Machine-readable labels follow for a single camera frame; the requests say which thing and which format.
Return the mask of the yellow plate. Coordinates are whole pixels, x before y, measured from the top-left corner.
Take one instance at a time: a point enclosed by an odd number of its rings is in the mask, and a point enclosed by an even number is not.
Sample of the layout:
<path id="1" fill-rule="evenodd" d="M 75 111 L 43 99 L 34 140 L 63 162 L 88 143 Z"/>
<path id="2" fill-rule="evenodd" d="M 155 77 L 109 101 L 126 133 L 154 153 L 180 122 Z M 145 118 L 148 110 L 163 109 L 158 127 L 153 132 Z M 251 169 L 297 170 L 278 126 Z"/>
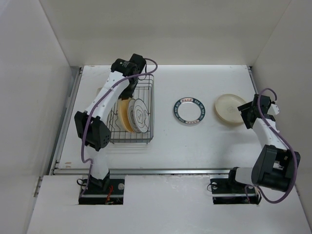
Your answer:
<path id="1" fill-rule="evenodd" d="M 246 104 L 241 97 L 233 94 L 224 94 L 219 96 L 214 103 L 214 110 L 217 116 L 227 124 L 240 125 L 243 119 L 238 107 Z"/>
<path id="2" fill-rule="evenodd" d="M 128 105 L 129 105 L 130 100 L 131 100 L 130 98 L 118 100 L 118 119 L 125 131 L 134 133 L 135 131 L 130 125 L 130 122 L 128 119 Z"/>

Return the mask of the grey patterned plate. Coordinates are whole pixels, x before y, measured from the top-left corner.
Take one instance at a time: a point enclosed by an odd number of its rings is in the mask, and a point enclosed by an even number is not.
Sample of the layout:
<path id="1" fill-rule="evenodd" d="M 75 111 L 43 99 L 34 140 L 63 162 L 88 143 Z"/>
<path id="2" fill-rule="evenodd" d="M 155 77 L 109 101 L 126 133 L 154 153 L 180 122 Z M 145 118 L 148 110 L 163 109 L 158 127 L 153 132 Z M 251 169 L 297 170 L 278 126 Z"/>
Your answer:
<path id="1" fill-rule="evenodd" d="M 133 131 L 135 133 L 138 133 L 138 128 L 136 126 L 135 123 L 135 119 L 134 119 L 134 103 L 135 103 L 135 99 L 131 99 L 128 103 L 128 110 L 127 110 L 127 115 L 128 115 L 128 121 L 133 129 Z"/>

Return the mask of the white plate green rim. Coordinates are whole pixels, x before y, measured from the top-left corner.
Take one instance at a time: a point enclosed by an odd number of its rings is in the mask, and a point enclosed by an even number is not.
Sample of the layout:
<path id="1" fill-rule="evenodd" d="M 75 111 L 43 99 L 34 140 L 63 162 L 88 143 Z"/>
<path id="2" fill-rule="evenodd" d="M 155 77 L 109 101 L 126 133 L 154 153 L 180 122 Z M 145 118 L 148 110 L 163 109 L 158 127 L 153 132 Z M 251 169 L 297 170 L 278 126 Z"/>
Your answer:
<path id="1" fill-rule="evenodd" d="M 194 97 L 183 97 L 174 104 L 173 113 L 182 124 L 195 125 L 204 119 L 206 109 L 200 100 Z"/>

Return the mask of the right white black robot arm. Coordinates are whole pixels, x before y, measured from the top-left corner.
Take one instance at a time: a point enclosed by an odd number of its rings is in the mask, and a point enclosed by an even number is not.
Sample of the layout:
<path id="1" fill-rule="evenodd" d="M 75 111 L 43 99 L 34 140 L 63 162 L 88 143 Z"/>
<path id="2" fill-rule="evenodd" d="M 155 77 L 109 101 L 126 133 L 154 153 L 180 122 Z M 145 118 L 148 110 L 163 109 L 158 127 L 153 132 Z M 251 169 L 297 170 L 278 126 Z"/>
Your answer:
<path id="1" fill-rule="evenodd" d="M 268 96 L 258 94 L 253 101 L 238 107 L 247 129 L 257 135 L 262 147 L 261 153 L 252 168 L 234 167 L 226 179 L 226 187 L 237 192 L 243 185 L 256 185 L 280 192 L 287 192 L 294 180 L 301 156 L 291 151 L 284 140 L 277 135 L 274 116 L 278 106 Z"/>

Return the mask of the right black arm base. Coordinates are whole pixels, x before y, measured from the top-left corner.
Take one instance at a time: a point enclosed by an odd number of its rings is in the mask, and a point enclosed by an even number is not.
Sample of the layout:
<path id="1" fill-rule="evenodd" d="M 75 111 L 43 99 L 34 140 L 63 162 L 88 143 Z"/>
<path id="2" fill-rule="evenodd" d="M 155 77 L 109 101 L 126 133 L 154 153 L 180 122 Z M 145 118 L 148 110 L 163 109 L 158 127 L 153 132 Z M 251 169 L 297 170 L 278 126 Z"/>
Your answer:
<path id="1" fill-rule="evenodd" d="M 212 193 L 214 205 L 254 204 L 258 205 L 262 196 L 251 182 L 251 168 L 232 168 L 225 175 L 210 177 L 207 190 Z"/>

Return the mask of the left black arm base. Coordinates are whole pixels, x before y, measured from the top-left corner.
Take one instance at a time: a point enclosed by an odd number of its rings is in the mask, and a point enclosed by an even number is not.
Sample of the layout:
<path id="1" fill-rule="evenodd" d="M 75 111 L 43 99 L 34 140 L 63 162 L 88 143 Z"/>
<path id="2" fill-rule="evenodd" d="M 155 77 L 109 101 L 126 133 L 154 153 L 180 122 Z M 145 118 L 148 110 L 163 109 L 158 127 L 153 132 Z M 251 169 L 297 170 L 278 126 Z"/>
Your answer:
<path id="1" fill-rule="evenodd" d="M 78 197 L 79 205 L 123 205 L 125 179 L 110 178 L 108 174 L 104 179 L 90 178 L 78 179 L 80 186 Z"/>

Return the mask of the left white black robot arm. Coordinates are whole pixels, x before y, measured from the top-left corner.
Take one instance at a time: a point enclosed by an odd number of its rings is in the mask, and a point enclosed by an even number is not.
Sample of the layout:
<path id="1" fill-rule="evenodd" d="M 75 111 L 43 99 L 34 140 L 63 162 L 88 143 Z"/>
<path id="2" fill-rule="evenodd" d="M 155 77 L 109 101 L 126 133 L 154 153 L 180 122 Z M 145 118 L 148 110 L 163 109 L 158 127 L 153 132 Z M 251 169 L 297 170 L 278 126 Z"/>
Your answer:
<path id="1" fill-rule="evenodd" d="M 78 137 L 81 139 L 81 161 L 90 163 L 87 182 L 98 193 L 109 188 L 106 179 L 109 169 L 104 159 L 97 156 L 111 140 L 111 130 L 106 126 L 107 117 L 119 98 L 130 98 L 144 75 L 146 59 L 133 54 L 129 60 L 118 58 L 110 68 L 108 78 L 93 102 L 84 111 L 77 111 L 74 121 Z"/>

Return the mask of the white plate black outline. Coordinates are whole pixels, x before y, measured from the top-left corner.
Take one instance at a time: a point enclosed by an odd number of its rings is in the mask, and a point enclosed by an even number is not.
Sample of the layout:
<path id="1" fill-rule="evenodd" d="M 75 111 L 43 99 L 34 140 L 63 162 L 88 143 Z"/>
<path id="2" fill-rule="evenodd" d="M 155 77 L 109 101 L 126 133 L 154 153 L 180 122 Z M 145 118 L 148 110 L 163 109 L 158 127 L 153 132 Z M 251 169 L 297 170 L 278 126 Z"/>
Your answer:
<path id="1" fill-rule="evenodd" d="M 146 104 L 141 99 L 136 99 L 134 103 L 134 119 L 137 128 L 142 133 L 148 132 L 150 126 L 149 114 Z"/>

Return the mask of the metal rail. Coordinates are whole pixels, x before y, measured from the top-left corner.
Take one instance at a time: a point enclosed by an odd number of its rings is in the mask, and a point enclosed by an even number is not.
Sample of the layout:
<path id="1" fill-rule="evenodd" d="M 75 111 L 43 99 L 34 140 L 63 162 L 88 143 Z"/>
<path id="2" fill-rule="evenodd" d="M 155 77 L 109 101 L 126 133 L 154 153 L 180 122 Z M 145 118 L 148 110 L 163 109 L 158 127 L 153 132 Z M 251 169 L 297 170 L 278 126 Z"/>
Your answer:
<path id="1" fill-rule="evenodd" d="M 110 169 L 112 175 L 209 175 L 228 174 L 230 168 L 226 169 Z M 88 169 L 51 169 L 48 175 L 86 175 Z"/>

